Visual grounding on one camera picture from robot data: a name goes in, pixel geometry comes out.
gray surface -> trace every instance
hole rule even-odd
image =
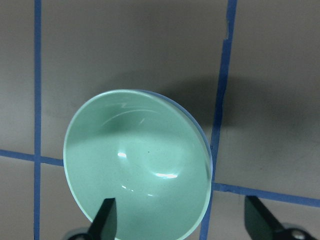
[[[320,199],[319,12],[238,2],[217,182]]]
[[[211,136],[227,1],[42,3],[42,149],[62,158],[76,110],[112,89],[162,93]]]
[[[65,240],[91,224],[74,200],[61,166],[41,164],[40,202],[41,240]]]
[[[201,225],[199,225],[199,226],[193,231],[193,233],[191,233],[191,235],[186,238],[186,240],[199,240],[200,228],[201,228]]]
[[[261,201],[283,225],[303,228],[320,239],[320,208],[266,199]],[[208,240],[250,240],[245,228],[244,206],[243,195],[215,191]]]
[[[34,163],[0,156],[1,239],[34,239]]]
[[[34,5],[0,3],[0,149],[34,153]]]

blue tape line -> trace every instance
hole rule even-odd
[[[232,40],[234,35],[236,9],[237,9],[237,0],[228,0],[227,10],[226,10],[228,37],[223,41],[223,45],[222,45],[219,80],[218,80],[218,88],[217,88],[216,100],[215,100],[215,112],[214,112],[214,120],[213,120],[213,126],[212,126],[212,134],[211,134],[211,145],[210,145],[212,161],[213,161],[212,183],[214,183],[215,181],[216,163],[217,163],[219,139],[220,139],[220,128],[221,128],[222,117],[223,117],[223,103],[224,103],[224,96],[227,89],[227,82],[228,82],[228,73],[229,73]],[[207,240],[208,238],[210,213],[211,213],[211,206],[212,206],[211,202],[212,202],[212,199],[210,201],[210,204],[207,208],[207,211],[201,223],[199,240]]]
[[[63,159],[56,159],[52,157],[42,156],[41,157],[41,163],[43,164],[50,164],[55,166],[64,166],[64,160]]]
[[[34,155],[16,152],[16,151],[8,151],[8,150],[0,149],[0,156],[13,158],[13,159],[27,160],[32,162],[34,161]]]
[[[41,0],[34,0],[34,209],[33,235],[40,240],[41,188]]]
[[[239,194],[239,195],[257,196],[263,199],[320,208],[320,199],[308,198],[303,196],[294,196],[289,194],[263,191],[258,189],[252,189],[252,188],[234,186],[234,185],[228,185],[228,184],[222,184],[222,183],[215,183],[214,190],[220,191],[220,192],[230,192],[230,193]]]

blue tape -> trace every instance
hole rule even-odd
[[[223,41],[223,45],[222,45],[219,80],[218,80],[218,88],[217,88],[216,100],[215,100],[215,112],[214,112],[214,120],[213,120],[213,126],[212,126],[212,134],[211,134],[211,145],[210,145],[212,161],[213,161],[212,183],[214,183],[215,173],[216,173],[216,163],[217,163],[219,139],[220,139],[220,128],[221,128],[222,117],[223,117],[223,103],[224,103],[224,96],[227,89],[227,82],[228,82],[228,73],[229,73],[232,40],[234,35],[236,9],[237,9],[237,0],[228,0],[227,10],[226,10],[228,37]],[[211,207],[212,207],[212,197],[213,197],[213,191],[211,193],[210,204],[207,208],[207,211],[201,223],[199,240],[207,240],[208,238],[210,213],[211,213]]]
[[[33,235],[40,240],[41,188],[41,0],[34,0],[34,209]]]
[[[63,159],[56,159],[56,158],[47,157],[47,156],[41,157],[41,163],[55,165],[55,166],[61,166],[61,167],[64,166]]]
[[[229,192],[229,193],[239,194],[239,195],[246,195],[246,196],[257,196],[262,199],[269,199],[274,201],[281,201],[286,203],[300,204],[300,205],[320,208],[320,199],[308,198],[303,196],[294,196],[289,194],[263,191],[263,190],[257,190],[257,189],[222,184],[222,183],[215,183],[214,190],[220,191],[220,192]]]
[[[0,156],[13,158],[13,159],[27,160],[32,162],[34,161],[34,155],[16,152],[16,151],[8,151],[8,150],[0,149]]]

metal screw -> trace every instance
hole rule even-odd
[[[297,229],[292,230],[291,235],[292,235],[292,237],[294,237],[295,239],[299,239],[299,240],[305,240],[305,239],[306,239],[305,234],[304,234],[302,231],[297,230]]]

green glass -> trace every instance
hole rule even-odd
[[[182,240],[210,200],[212,158],[198,123],[176,102],[113,90],[86,102],[66,132],[68,185],[92,221],[115,198],[118,240]]]

